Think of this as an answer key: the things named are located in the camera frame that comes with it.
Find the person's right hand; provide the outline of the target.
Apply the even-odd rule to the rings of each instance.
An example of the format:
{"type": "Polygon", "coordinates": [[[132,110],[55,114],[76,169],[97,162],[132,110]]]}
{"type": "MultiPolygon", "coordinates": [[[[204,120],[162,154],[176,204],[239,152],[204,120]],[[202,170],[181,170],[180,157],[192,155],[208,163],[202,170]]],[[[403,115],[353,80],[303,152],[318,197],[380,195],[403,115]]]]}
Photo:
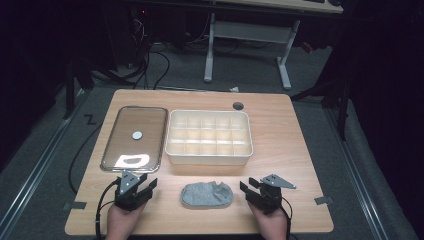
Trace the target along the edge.
{"type": "Polygon", "coordinates": [[[248,203],[248,206],[256,219],[261,236],[265,240],[287,240],[288,220],[281,209],[264,214],[253,204],[248,203]]]}

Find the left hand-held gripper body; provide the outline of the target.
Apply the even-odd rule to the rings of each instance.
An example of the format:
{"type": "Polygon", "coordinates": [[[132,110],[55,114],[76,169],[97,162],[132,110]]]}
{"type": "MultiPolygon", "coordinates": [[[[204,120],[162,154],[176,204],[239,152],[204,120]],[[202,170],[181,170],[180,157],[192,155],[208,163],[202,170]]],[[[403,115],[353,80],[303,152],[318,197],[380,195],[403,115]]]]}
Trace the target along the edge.
{"type": "Polygon", "coordinates": [[[151,198],[142,196],[142,191],[136,190],[137,178],[133,173],[124,170],[115,191],[115,205],[126,211],[133,211],[147,203],[151,198]]]}

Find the grey sock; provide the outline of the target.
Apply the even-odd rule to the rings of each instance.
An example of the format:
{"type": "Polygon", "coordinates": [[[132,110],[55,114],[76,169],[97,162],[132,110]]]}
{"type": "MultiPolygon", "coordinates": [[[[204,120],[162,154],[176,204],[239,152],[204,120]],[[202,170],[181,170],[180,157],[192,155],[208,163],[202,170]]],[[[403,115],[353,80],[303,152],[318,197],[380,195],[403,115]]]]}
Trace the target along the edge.
{"type": "Polygon", "coordinates": [[[197,182],[186,185],[180,195],[183,205],[194,208],[224,208],[234,199],[232,189],[225,183],[197,182]]]}

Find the person's left hand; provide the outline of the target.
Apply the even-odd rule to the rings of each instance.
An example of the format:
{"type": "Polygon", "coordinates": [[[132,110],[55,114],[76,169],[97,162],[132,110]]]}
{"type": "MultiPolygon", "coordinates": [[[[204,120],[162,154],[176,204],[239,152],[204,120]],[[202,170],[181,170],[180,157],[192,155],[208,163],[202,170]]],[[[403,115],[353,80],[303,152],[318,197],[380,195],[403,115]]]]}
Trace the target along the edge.
{"type": "Polygon", "coordinates": [[[106,240],[127,240],[135,230],[145,204],[133,211],[126,211],[115,204],[108,210],[106,240]]]}

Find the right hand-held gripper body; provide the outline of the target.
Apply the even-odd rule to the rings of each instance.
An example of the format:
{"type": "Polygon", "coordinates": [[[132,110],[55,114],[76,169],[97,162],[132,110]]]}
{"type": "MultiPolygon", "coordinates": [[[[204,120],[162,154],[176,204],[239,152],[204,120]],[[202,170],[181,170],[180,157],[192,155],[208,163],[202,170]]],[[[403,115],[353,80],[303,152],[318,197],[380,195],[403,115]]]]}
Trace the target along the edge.
{"type": "Polygon", "coordinates": [[[294,190],[296,186],[276,174],[270,174],[261,178],[258,182],[262,186],[258,189],[257,199],[253,205],[264,214],[270,214],[282,207],[282,188],[294,190]]]}

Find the white metal desk frame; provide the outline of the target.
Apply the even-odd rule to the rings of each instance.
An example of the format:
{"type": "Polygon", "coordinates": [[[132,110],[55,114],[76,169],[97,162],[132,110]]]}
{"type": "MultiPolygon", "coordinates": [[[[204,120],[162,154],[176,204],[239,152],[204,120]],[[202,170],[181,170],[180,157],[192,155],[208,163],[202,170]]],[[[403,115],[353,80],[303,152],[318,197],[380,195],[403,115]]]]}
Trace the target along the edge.
{"type": "MultiPolygon", "coordinates": [[[[284,10],[293,14],[323,14],[324,16],[338,15],[343,13],[340,4],[332,3],[332,0],[211,0],[214,7],[222,3],[236,4],[242,7],[268,8],[269,10],[284,10]]],[[[230,20],[217,20],[215,13],[209,15],[209,38],[208,52],[204,71],[204,81],[211,82],[213,79],[214,66],[214,42],[216,38],[247,40],[264,43],[283,44],[282,55],[276,58],[277,67],[283,88],[291,89],[286,61],[296,38],[300,25],[300,18],[295,17],[292,24],[286,27],[271,26],[270,24],[254,24],[234,22],[230,20]]]]}

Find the metal floor rail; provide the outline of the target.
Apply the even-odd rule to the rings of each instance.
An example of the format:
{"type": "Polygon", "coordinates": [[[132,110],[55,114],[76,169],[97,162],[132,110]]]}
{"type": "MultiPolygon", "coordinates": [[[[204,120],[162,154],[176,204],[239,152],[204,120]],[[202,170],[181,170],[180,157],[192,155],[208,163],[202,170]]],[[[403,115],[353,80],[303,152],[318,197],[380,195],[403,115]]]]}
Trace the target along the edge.
{"type": "Polygon", "coordinates": [[[330,128],[335,135],[338,145],[342,151],[343,159],[347,168],[348,176],[357,195],[362,212],[368,222],[375,240],[388,240],[387,232],[381,222],[380,216],[372,200],[368,189],[355,164],[354,158],[349,150],[348,144],[338,132],[336,114],[332,110],[324,109],[324,114],[329,121],[330,128]]]}
{"type": "Polygon", "coordinates": [[[36,123],[0,173],[0,240],[6,240],[13,231],[54,159],[75,112],[89,93],[89,90],[78,90],[74,108],[67,110],[65,91],[60,91],[56,105],[36,123]]]}

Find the black metal stand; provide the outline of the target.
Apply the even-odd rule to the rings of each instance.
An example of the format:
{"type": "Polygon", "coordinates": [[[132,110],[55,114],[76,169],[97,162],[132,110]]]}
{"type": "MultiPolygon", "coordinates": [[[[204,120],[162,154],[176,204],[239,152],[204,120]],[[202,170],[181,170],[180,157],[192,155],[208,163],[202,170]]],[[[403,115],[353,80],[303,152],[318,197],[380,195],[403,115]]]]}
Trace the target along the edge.
{"type": "Polygon", "coordinates": [[[78,82],[83,90],[92,90],[94,87],[91,71],[85,59],[71,58],[66,65],[66,112],[64,119],[68,119],[75,108],[75,82],[78,82]]]}
{"type": "Polygon", "coordinates": [[[321,100],[321,106],[323,108],[338,108],[337,133],[345,141],[351,82],[352,70],[350,67],[325,67],[319,76],[318,82],[313,87],[291,96],[291,100],[299,101],[309,96],[323,96],[321,100]]]}

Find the white compartment storage box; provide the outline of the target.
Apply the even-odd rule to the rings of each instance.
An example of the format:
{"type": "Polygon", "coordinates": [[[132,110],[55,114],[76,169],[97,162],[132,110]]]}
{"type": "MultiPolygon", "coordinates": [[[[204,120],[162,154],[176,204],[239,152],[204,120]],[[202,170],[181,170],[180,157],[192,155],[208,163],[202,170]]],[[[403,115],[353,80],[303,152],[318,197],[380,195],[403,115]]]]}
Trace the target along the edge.
{"type": "Polygon", "coordinates": [[[246,165],[254,152],[249,117],[239,111],[174,110],[165,152],[172,164],[246,165]]]}

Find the transparent plastic box lid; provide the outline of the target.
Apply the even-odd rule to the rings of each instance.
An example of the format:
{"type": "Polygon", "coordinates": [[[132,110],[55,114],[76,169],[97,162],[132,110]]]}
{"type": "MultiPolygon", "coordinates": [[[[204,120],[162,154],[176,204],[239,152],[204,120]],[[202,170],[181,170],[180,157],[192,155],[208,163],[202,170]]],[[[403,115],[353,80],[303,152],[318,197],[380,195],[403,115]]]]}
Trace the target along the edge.
{"type": "Polygon", "coordinates": [[[168,111],[162,107],[122,107],[115,118],[100,168],[154,173],[161,164],[168,111]]]}

